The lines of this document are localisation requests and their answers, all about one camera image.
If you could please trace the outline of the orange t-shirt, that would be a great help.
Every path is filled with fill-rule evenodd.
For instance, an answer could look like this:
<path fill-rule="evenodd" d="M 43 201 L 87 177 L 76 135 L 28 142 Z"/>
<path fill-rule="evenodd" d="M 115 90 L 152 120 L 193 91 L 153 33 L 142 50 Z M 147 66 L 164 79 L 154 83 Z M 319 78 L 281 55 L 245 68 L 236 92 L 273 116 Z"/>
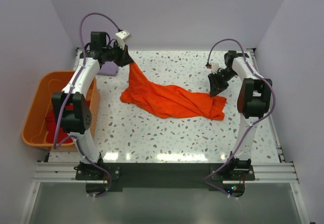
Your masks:
<path fill-rule="evenodd" d="M 129 85 L 122 92 L 123 103 L 134 104 L 159 118 L 204 117 L 221 121 L 227 99 L 190 92 L 177 85 L 159 85 L 147 79 L 136 63 L 130 64 Z"/>

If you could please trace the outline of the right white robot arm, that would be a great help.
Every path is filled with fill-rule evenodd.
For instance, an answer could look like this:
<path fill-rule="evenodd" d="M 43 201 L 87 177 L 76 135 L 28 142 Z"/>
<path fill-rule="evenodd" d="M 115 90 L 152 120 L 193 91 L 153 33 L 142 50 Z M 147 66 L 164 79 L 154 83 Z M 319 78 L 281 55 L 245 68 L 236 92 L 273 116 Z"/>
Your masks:
<path fill-rule="evenodd" d="M 213 178 L 221 180 L 255 179 L 251 161 L 253 141 L 259 122 L 268 117 L 270 111 L 272 80 L 261 77 L 246 58 L 246 53 L 228 51 L 224 55 L 226 67 L 211 65 L 212 72 L 208 75 L 211 97 L 226 90 L 233 77 L 241 80 L 236 106 L 240 114 L 237 141 L 226 163 L 212 174 Z"/>

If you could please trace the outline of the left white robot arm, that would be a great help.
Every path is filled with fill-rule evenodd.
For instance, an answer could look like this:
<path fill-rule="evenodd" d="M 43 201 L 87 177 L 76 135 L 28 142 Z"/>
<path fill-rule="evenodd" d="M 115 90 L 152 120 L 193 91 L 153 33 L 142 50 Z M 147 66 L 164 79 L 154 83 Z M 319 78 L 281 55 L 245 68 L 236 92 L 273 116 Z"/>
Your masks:
<path fill-rule="evenodd" d="M 77 180 L 109 180 L 101 153 L 94 145 L 90 126 L 92 113 L 86 95 L 96 74 L 106 62 L 119 67 L 133 63 L 128 53 L 127 39 L 130 33 L 119 30 L 111 41 L 105 32 L 91 32 L 91 40 L 79 55 L 78 66 L 69 82 L 52 94 L 51 102 L 56 120 L 53 148 L 59 148 L 71 139 L 81 155 L 76 166 Z"/>

